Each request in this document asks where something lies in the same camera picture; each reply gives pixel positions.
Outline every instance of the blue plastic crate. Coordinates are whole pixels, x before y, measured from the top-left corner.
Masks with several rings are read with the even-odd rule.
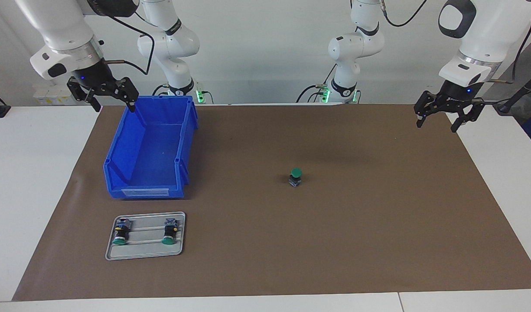
[[[113,198],[182,198],[198,115],[192,97],[138,98],[125,109],[103,164]]]

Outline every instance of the white wall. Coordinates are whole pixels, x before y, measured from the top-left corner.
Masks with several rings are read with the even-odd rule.
[[[425,89],[438,91],[442,83],[438,71],[459,47],[458,40],[445,37],[438,30],[437,18],[444,2],[428,1],[416,19],[403,28],[381,21],[386,36],[384,50],[360,61],[358,88],[364,92],[362,103],[414,103]],[[403,22],[420,3],[388,0],[389,16],[394,22]],[[192,75],[220,103],[295,101],[302,89],[323,82],[331,69],[329,40],[354,30],[346,0],[174,0],[174,4],[182,22],[202,42],[200,52],[186,59]],[[30,53],[42,46],[40,35],[14,1],[0,0],[0,13]],[[151,28],[136,17],[127,20],[134,26]],[[128,59],[141,67],[146,63],[137,50],[138,33],[101,16],[88,16],[87,22],[105,41],[107,59]],[[12,48],[2,42],[0,52],[2,49]],[[511,51],[503,70],[513,54]],[[12,57],[17,63],[8,69],[24,73],[17,78],[17,85],[39,82],[28,62],[18,57]],[[126,65],[112,65],[112,70],[116,78],[131,77],[141,94],[166,82],[157,65],[152,66],[148,77]],[[29,92],[29,88],[1,91],[6,97],[13,93],[27,97]]]

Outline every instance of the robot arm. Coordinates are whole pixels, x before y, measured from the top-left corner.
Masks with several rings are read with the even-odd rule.
[[[420,128],[428,115],[458,113],[452,132],[474,122],[485,103],[475,98],[504,61],[531,21],[531,0],[448,0],[439,16],[440,31],[462,40],[454,58],[440,70],[445,81],[438,94],[424,91],[414,106]],[[464,108],[472,106],[468,113]]]
[[[180,59],[198,53],[198,36],[182,24],[171,0],[142,0],[142,7],[148,22],[161,29],[150,34],[156,40],[154,59],[167,77],[169,94],[192,95],[202,102],[198,82],[192,79],[188,65]],[[151,47],[148,37],[138,39],[138,50],[145,57],[149,57]]]
[[[15,2],[44,39],[44,47],[30,60],[40,76],[49,80],[72,73],[67,86],[78,101],[86,101],[99,111],[101,107],[94,96],[107,95],[124,101],[134,111],[138,91],[128,77],[113,77],[100,42],[84,20],[85,5],[81,8],[76,0]],[[130,16],[136,11],[138,0],[88,0],[88,4],[100,15]]]
[[[329,83],[329,101],[346,103],[354,98],[360,74],[357,59],[375,55],[384,46],[380,17],[380,0],[354,0],[351,18],[357,26],[356,32],[329,42],[329,55],[337,63],[335,77]]]

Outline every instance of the white table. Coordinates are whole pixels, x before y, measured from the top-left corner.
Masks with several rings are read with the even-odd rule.
[[[189,312],[531,312],[531,290],[7,302],[96,117],[90,107],[31,107],[13,108],[0,120],[0,311],[109,311],[117,306],[158,311],[174,306]],[[499,117],[491,108],[459,135],[531,258],[531,141],[512,118]]]

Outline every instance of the green light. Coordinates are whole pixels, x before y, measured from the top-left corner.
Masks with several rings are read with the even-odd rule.
[[[198,103],[202,103],[203,101],[205,101],[204,95],[200,90],[196,90],[196,96],[198,96]]]
[[[329,96],[331,95],[331,90],[329,89],[325,89],[325,91],[323,92],[323,97],[321,98],[321,101],[323,103],[327,103],[329,102]]]

